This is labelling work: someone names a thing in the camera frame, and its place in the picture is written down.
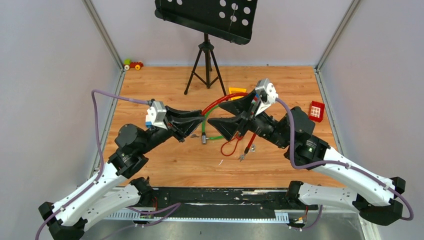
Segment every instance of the red toy block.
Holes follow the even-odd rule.
[[[144,64],[141,61],[131,62],[130,59],[125,59],[124,64],[123,64],[123,68],[125,70],[129,70],[129,69],[140,70],[140,69],[142,69],[143,66],[144,66]]]
[[[309,107],[309,119],[318,123],[324,118],[324,110],[326,105],[318,101],[312,101]]]

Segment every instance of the tripod leg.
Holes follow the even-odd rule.
[[[190,79],[188,80],[187,87],[185,87],[184,95],[187,95],[189,93],[189,87],[190,87],[190,84],[192,83],[193,75],[195,74],[201,54],[202,54],[202,49],[199,49],[199,53],[197,54],[196,61],[194,62],[193,70],[191,71]]]
[[[208,89],[211,88],[211,55],[210,50],[206,50],[204,52],[204,60],[205,60],[205,67],[206,67],[206,87]]]
[[[212,55],[213,64],[215,65],[216,73],[218,74],[219,82],[221,83],[222,92],[224,93],[224,96],[227,95],[227,92],[225,91],[223,78],[221,77],[220,69],[218,68],[217,60],[215,59],[214,51],[210,51],[210,55]]]

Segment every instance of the black tripod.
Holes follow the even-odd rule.
[[[202,54],[202,51],[204,52],[204,59],[206,63],[206,81],[203,80],[197,73],[196,73],[196,67],[198,66],[200,55]],[[216,73],[218,76],[211,82],[211,71],[212,71],[212,65],[211,65],[211,56],[213,60],[213,64],[215,65]],[[191,71],[190,79],[188,80],[187,87],[185,88],[184,95],[187,95],[189,92],[190,84],[192,83],[193,75],[196,75],[202,81],[206,87],[209,89],[211,88],[212,84],[214,84],[218,79],[221,83],[222,92],[224,93],[224,96],[227,95],[223,83],[223,78],[221,77],[220,69],[218,68],[217,60],[215,59],[214,54],[214,46],[209,41],[209,35],[207,33],[204,33],[204,42],[199,45],[199,53],[197,54],[196,62],[194,63],[193,70]]]

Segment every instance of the white wall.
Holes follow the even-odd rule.
[[[422,239],[423,10],[422,0],[362,1],[322,70],[345,154],[406,180],[415,219],[379,227],[383,240]]]
[[[85,181],[95,149],[91,89],[119,70],[82,1],[0,8],[0,239],[34,239],[38,206]],[[110,101],[99,98],[101,128]],[[51,239],[47,229],[41,239]]]
[[[122,59],[146,65],[194,64],[203,34],[156,18],[154,0],[93,2]],[[240,46],[211,37],[218,64],[317,64],[350,2],[259,0],[250,43]]]

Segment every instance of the music stand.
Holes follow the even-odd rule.
[[[204,41],[198,46],[199,52],[184,94],[188,93],[193,76],[196,76],[208,89],[219,80],[224,95],[227,95],[209,35],[238,45],[248,44],[252,38],[258,0],[155,0],[154,2],[156,5],[154,14],[159,19],[204,33]],[[205,54],[206,81],[196,73],[202,52]],[[212,82],[211,57],[217,73]]]

